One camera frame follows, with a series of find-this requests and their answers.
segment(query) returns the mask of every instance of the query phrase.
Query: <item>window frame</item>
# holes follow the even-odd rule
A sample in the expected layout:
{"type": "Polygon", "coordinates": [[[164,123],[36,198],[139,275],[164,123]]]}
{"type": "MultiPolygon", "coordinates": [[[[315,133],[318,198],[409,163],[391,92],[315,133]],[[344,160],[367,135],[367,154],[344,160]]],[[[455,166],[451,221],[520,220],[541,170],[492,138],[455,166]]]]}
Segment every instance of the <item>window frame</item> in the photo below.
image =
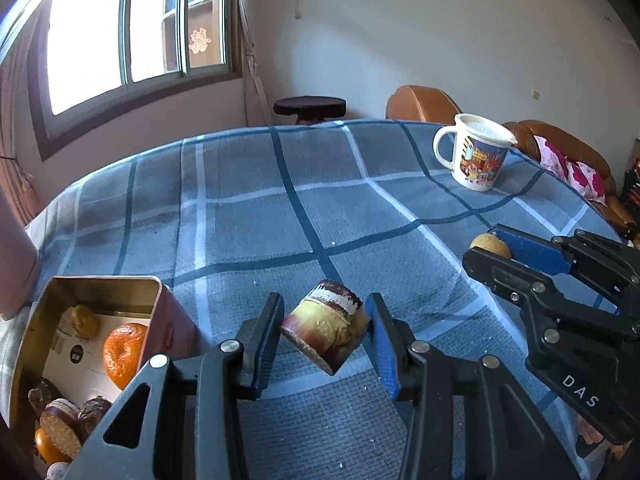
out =
{"type": "Polygon", "coordinates": [[[44,0],[41,4],[42,13],[36,24],[27,62],[27,86],[31,117],[42,161],[47,160],[94,128],[136,108],[180,92],[242,77],[238,0],[225,0],[224,3],[226,20],[223,44],[226,52],[226,64],[190,67],[187,20],[190,2],[177,0],[175,9],[176,38],[179,33],[183,38],[183,41],[176,41],[178,43],[177,71],[137,82],[133,81],[131,76],[129,37],[131,0],[120,0],[118,58],[120,61],[120,80],[124,83],[54,115],[51,110],[46,55],[52,2],[53,0],[44,0]]]}

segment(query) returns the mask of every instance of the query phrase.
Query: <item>white wall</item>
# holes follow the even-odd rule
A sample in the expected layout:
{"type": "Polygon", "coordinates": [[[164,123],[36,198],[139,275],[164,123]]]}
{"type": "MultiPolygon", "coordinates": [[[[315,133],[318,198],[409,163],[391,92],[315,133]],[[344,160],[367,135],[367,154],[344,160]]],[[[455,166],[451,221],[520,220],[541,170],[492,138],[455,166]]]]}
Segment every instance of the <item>white wall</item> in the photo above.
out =
{"type": "Polygon", "coordinates": [[[246,126],[242,79],[182,92],[90,131],[45,162],[33,133],[26,83],[18,89],[16,152],[48,202],[91,171],[178,139],[246,126]]]}
{"type": "Polygon", "coordinates": [[[328,94],[383,117],[400,85],[440,87],[468,112],[567,129],[620,182],[640,127],[640,53],[606,0],[301,0],[301,20],[294,1],[255,0],[270,102],[328,94]]]}

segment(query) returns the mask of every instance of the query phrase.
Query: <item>blue tablecloth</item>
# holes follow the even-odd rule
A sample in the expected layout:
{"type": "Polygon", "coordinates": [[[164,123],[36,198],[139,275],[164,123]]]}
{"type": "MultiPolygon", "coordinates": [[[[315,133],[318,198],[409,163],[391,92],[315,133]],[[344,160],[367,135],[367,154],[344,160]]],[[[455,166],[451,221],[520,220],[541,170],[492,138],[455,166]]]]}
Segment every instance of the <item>blue tablecloth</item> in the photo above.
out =
{"type": "MultiPolygon", "coordinates": [[[[460,258],[497,223],[543,238],[578,227],[617,237],[573,190],[513,150],[494,189],[463,188],[434,158],[437,129],[382,120],[249,128],[112,164],[29,225],[43,259],[36,296],[56,274],[154,274],[196,322],[204,350],[234,336],[271,291],[287,312],[323,278],[361,298],[380,292],[442,351],[499,356],[572,452],[574,414],[526,371],[517,307],[471,281],[460,258]]],[[[442,149],[452,150],[450,139],[442,149]]],[[[610,308],[564,281],[568,297],[610,308]]],[[[27,318],[25,309],[0,324],[3,413],[27,318]]],[[[241,422],[253,480],[395,479],[406,435],[361,348],[329,377],[284,340],[270,386],[241,405],[241,422]]],[[[457,476],[461,467],[456,454],[457,476]]]]}

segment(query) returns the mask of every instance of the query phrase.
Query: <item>black round stool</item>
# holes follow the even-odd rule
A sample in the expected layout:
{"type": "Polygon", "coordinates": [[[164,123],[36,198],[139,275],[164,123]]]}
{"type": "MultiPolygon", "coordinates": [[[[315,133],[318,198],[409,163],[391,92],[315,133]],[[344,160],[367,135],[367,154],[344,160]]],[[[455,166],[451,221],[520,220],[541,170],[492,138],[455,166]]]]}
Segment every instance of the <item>black round stool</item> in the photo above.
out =
{"type": "Polygon", "coordinates": [[[278,99],[273,104],[278,115],[298,115],[296,124],[318,124],[327,119],[344,117],[347,101],[337,97],[305,95],[278,99]]]}

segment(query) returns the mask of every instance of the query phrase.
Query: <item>brown leather chair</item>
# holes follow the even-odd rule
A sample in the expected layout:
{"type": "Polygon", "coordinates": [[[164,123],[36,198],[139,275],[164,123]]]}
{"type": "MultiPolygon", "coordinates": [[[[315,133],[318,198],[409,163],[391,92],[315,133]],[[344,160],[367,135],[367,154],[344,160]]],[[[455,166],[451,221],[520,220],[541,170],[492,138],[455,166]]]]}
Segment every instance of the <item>brown leather chair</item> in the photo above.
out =
{"type": "Polygon", "coordinates": [[[453,124],[461,112],[451,97],[428,86],[401,86],[386,102],[387,119],[453,124]]]}
{"type": "Polygon", "coordinates": [[[591,202],[591,205],[600,212],[620,236],[631,239],[635,235],[636,222],[617,199],[615,195],[616,181],[611,176],[611,169],[607,161],[596,150],[566,131],[543,121],[504,123],[504,126],[511,130],[518,139],[517,148],[538,162],[540,161],[540,150],[533,136],[544,137],[552,142],[570,161],[583,162],[596,170],[604,181],[607,206],[597,202],[591,202]]]}

